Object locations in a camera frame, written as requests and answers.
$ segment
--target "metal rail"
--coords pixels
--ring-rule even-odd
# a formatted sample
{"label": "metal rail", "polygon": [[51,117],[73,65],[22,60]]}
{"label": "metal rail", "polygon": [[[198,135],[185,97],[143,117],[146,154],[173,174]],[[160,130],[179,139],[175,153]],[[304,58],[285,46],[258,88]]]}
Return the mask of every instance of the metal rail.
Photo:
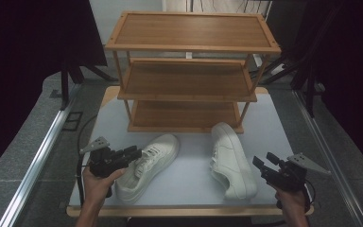
{"label": "metal rail", "polygon": [[324,161],[328,165],[329,170],[332,172],[332,177],[337,184],[337,189],[340,191],[355,225],[358,227],[363,227],[363,210],[361,205],[358,202],[353,189],[350,187],[347,178],[344,176],[343,172],[338,166],[332,151],[330,150],[322,132],[320,131],[320,128],[318,127],[317,121],[311,117],[311,115],[306,110],[301,93],[293,90],[293,96],[297,99],[297,102],[302,111],[302,115],[308,125],[309,130],[314,136],[318,147],[320,148],[320,153],[323,156]]}
{"label": "metal rail", "polygon": [[55,117],[48,133],[46,134],[40,148],[34,157],[34,160],[28,168],[25,177],[11,199],[4,216],[2,216],[0,226],[13,226],[21,211],[23,210],[26,200],[30,195],[32,188],[34,187],[34,184],[37,182],[41,170],[43,169],[43,165],[61,132],[61,128],[66,121],[67,115],[73,107],[75,102],[74,99],[79,91],[80,86],[81,85],[79,84],[74,85],[70,93],[69,105],[63,111],[59,111]]}

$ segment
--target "human hand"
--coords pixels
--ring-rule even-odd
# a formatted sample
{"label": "human hand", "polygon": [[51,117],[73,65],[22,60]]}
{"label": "human hand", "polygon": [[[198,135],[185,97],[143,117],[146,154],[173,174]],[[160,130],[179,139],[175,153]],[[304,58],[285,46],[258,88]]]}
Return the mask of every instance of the human hand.
{"label": "human hand", "polygon": [[107,178],[97,178],[91,171],[90,167],[84,168],[82,175],[84,180],[85,200],[94,205],[102,206],[109,188],[113,185],[114,180],[119,178],[125,172],[125,168],[118,169]]}
{"label": "human hand", "polygon": [[305,196],[302,191],[286,192],[270,184],[276,190],[275,197],[282,203],[285,222],[289,227],[305,227],[308,222],[305,218]]}
{"label": "human hand", "polygon": [[76,223],[77,227],[96,226],[99,210],[104,204],[108,189],[114,180],[123,175],[125,169],[118,169],[107,178],[97,178],[87,166],[82,172],[84,180],[85,202]]}

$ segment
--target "white sneaker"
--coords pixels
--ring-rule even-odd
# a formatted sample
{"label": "white sneaker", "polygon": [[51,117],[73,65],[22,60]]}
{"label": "white sneaker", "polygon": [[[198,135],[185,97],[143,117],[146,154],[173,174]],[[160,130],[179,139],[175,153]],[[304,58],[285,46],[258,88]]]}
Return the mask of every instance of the white sneaker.
{"label": "white sneaker", "polygon": [[135,203],[146,191],[151,180],[175,160],[179,141],[164,134],[142,150],[142,157],[131,162],[126,172],[115,181],[116,196],[124,203]]}
{"label": "white sneaker", "polygon": [[225,199],[250,199],[257,193],[257,185],[240,140],[226,123],[212,128],[214,156],[212,176],[226,189]]}

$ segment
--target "shoe rack shelf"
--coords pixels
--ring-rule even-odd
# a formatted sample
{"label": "shoe rack shelf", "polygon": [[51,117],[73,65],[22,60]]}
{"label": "shoe rack shelf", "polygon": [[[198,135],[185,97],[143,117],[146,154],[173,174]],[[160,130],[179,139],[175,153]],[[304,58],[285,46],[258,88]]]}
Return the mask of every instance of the shoe rack shelf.
{"label": "shoe rack shelf", "polygon": [[[105,48],[113,52],[129,131],[208,132],[218,122],[243,132],[270,55],[280,53],[262,15],[126,11]],[[122,75],[118,51],[129,67]],[[244,53],[243,60],[132,58],[131,51]],[[264,55],[254,80],[252,54]],[[129,100],[133,100],[132,110]],[[243,110],[237,103],[245,102]]]}

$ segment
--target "black curtain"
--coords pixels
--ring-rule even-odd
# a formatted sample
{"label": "black curtain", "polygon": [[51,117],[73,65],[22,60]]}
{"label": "black curtain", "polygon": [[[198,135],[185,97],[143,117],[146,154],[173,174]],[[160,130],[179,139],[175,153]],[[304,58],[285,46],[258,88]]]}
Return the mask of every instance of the black curtain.
{"label": "black curtain", "polygon": [[107,64],[88,0],[0,0],[0,156],[63,60]]}
{"label": "black curtain", "polygon": [[316,61],[322,100],[363,153],[363,0],[344,1]]}

